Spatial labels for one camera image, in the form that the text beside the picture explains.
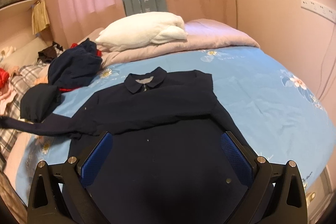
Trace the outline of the dark navy collared shirt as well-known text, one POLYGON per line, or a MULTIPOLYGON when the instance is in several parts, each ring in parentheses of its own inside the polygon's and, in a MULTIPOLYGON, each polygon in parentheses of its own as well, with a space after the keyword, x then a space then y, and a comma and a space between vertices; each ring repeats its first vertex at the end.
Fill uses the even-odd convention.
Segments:
MULTIPOLYGON (((200 71, 131 74, 94 93, 72 117, 51 114, 40 124, 4 117, 1 126, 71 136, 76 157, 110 133, 112 149, 86 187, 108 223, 226 223, 247 191, 221 135, 230 131, 250 146, 215 96, 211 75, 200 71)), ((59 187, 73 220, 83 223, 66 186, 59 187)), ((270 193, 251 223, 260 221, 270 193)))

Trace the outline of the light blue floral bedsheet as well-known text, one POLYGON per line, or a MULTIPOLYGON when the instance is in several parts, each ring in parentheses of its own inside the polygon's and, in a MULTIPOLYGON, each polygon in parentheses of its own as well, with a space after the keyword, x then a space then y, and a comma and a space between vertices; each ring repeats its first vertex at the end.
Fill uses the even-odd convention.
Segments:
POLYGON ((181 52, 113 64, 88 87, 64 95, 55 112, 71 117, 94 92, 122 83, 131 73, 142 75, 159 67, 167 72, 211 74, 219 102, 254 151, 274 163, 294 160, 305 188, 327 165, 335 127, 325 108, 298 77, 254 47, 181 52))

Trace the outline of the plaid grey cloth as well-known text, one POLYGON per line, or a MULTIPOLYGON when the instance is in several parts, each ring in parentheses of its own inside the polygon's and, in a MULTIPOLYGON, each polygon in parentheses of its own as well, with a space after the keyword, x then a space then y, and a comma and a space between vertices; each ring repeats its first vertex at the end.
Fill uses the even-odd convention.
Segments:
MULTIPOLYGON (((25 65, 19 68, 10 79, 15 96, 12 102, 6 106, 5 116, 19 120, 21 99, 34 86, 34 81, 39 78, 39 73, 47 65, 25 65)), ((15 142, 21 132, 15 129, 1 129, 1 155, 7 161, 15 142)))

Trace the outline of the navy garment with red trim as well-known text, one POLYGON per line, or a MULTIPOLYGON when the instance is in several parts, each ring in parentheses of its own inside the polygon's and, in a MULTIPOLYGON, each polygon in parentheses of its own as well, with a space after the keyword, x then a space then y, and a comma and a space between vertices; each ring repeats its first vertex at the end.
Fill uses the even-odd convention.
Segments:
POLYGON ((34 85, 22 97, 20 118, 42 122, 61 104, 63 93, 88 86, 101 64, 101 53, 89 39, 64 51, 50 63, 47 82, 34 85))

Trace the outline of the black small garment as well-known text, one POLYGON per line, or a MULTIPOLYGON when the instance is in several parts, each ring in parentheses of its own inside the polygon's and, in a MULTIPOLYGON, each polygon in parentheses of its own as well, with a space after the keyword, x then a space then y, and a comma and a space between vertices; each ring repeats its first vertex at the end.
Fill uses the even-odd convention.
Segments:
POLYGON ((63 53, 63 47, 56 42, 52 42, 52 45, 46 49, 38 52, 38 64, 51 63, 54 59, 59 57, 63 53))

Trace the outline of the beige pillow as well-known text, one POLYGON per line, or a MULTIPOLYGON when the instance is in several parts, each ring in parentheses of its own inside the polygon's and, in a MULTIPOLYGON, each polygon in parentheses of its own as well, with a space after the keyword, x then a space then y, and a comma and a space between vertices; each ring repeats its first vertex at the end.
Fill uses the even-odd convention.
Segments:
POLYGON ((8 71, 13 67, 21 68, 25 65, 34 65, 38 61, 38 52, 47 47, 48 45, 41 38, 35 38, 1 61, 1 68, 8 71))

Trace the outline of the straw tassel hanging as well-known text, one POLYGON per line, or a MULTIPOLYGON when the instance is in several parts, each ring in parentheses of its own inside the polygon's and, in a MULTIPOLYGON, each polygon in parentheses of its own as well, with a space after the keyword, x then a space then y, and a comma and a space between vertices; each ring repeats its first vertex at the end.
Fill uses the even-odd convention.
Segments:
POLYGON ((33 35, 45 30, 50 25, 50 19, 45 0, 38 0, 32 6, 31 24, 33 35))

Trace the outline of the lilac folded quilt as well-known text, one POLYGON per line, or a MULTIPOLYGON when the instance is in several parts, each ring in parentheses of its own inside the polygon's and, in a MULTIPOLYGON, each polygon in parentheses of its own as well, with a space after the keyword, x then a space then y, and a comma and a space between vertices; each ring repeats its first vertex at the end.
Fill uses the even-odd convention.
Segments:
POLYGON ((210 50, 229 46, 248 46, 259 48, 259 44, 246 33, 229 25, 210 19, 192 20, 185 24, 187 40, 173 41, 160 45, 148 45, 142 48, 122 52, 102 52, 101 69, 113 64, 129 63, 153 57, 195 50, 210 50))

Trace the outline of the white fluffy folded blanket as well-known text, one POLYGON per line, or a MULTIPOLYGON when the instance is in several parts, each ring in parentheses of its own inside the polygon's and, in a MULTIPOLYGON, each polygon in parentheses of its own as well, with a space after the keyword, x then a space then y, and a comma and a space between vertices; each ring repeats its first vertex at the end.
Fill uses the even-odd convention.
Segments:
POLYGON ((95 42, 111 52, 121 52, 186 39, 181 16, 170 12, 146 12, 116 20, 99 33, 95 42))

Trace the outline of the white wall power strip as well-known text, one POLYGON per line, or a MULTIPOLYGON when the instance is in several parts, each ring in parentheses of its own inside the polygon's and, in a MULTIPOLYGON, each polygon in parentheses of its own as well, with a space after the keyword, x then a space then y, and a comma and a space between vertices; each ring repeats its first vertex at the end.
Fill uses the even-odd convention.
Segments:
POLYGON ((315 14, 336 24, 336 12, 332 8, 327 7, 314 0, 301 0, 301 8, 311 11, 315 14))

